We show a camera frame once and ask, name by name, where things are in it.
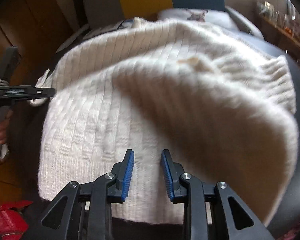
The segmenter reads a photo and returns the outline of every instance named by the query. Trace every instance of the ribbed knit fabric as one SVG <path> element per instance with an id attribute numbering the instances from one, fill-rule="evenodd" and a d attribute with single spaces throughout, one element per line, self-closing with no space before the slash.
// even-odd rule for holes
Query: ribbed knit fabric
<path id="1" fill-rule="evenodd" d="M 39 192 L 94 181 L 135 151 L 128 198 L 113 216 L 182 223 L 169 203 L 162 149 L 206 182 L 226 181 L 267 224 L 297 159 L 295 92 L 284 56 L 272 58 L 209 23 L 135 19 L 132 29 L 69 51 L 43 127 Z"/>

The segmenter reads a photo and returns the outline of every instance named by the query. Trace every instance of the folded fabric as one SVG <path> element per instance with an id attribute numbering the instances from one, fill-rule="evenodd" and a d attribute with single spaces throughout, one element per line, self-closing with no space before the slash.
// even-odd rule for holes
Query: folded fabric
<path id="1" fill-rule="evenodd" d="M 284 56 L 270 57 L 210 23 L 135 18 L 59 61 L 44 122 L 39 193 L 94 181 L 135 152 L 129 196 L 113 216 L 182 223 L 160 155 L 201 180 L 226 181 L 267 225 L 293 174 L 295 92 Z"/>

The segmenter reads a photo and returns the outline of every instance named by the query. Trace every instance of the triangular cutout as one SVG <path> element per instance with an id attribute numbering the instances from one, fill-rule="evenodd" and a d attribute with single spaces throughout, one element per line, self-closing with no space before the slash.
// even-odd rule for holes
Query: triangular cutout
<path id="1" fill-rule="evenodd" d="M 52 229 L 58 229 L 61 224 L 63 212 L 65 210 L 68 198 L 62 197 L 56 205 L 50 210 L 46 217 L 42 220 L 42 225 Z"/>
<path id="2" fill-rule="evenodd" d="M 234 220 L 234 225 L 237 230 L 252 227 L 254 225 L 250 216 L 244 211 L 244 209 L 233 197 L 229 197 L 228 202 Z"/>

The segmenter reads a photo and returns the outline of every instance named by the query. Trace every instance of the silver bolt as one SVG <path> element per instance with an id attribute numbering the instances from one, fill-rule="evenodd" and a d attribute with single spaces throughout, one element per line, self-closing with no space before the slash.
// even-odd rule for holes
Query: silver bolt
<path id="1" fill-rule="evenodd" d="M 225 189 L 226 187 L 228 187 L 228 185 L 224 181 L 218 182 L 218 186 L 222 189 Z"/>
<path id="2" fill-rule="evenodd" d="M 182 174 L 181 174 L 181 177 L 182 177 L 183 179 L 191 179 L 191 175 L 190 175 L 189 173 L 182 173 Z"/>
<path id="3" fill-rule="evenodd" d="M 107 174 L 105 174 L 105 178 L 106 179 L 113 179 L 114 175 L 112 173 L 107 173 Z"/>
<path id="4" fill-rule="evenodd" d="M 76 181 L 71 181 L 71 182 L 69 182 L 69 187 L 71 187 L 71 188 L 75 188 L 75 187 L 77 187 L 77 185 L 78 185 L 78 183 L 76 182 Z"/>

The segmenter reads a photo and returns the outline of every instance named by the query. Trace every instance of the red leather fabric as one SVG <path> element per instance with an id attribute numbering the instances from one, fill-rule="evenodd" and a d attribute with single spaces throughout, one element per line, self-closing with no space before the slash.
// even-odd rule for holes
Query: red leather fabric
<path id="1" fill-rule="evenodd" d="M 0 206 L 0 235 L 2 240 L 19 240 L 28 229 L 27 223 L 20 213 L 11 208 L 22 208 L 30 205 L 31 201 L 20 201 L 17 203 L 5 203 Z"/>

